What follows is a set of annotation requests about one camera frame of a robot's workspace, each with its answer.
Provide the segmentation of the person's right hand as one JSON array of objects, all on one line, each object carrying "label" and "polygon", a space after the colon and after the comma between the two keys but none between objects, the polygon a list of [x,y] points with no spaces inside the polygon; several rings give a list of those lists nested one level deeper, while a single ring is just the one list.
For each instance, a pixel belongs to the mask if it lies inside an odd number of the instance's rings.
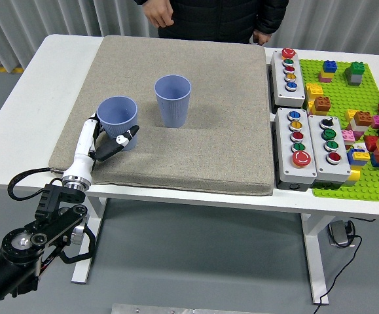
[{"label": "person's right hand", "polygon": [[169,0],[148,0],[143,5],[143,13],[156,28],[172,26],[173,9]]}]

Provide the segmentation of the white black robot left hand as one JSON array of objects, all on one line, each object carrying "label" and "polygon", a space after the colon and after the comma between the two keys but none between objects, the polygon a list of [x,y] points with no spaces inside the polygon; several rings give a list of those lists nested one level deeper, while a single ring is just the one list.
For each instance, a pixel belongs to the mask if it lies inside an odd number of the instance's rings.
[{"label": "white black robot left hand", "polygon": [[101,123],[94,113],[83,125],[72,165],[64,171],[62,184],[76,190],[88,190],[92,185],[91,172],[96,161],[103,162],[130,146],[139,126],[134,125],[124,133],[108,140],[98,148],[96,140],[100,134]]}]

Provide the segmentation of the person's left hand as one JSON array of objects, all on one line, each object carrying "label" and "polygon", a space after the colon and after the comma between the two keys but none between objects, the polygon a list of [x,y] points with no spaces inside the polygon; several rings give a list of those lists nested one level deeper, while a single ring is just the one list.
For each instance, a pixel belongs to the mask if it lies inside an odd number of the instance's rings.
[{"label": "person's left hand", "polygon": [[262,46],[266,44],[271,38],[272,38],[271,34],[263,33],[257,29],[253,31],[252,39],[253,39],[253,42],[257,45]]}]

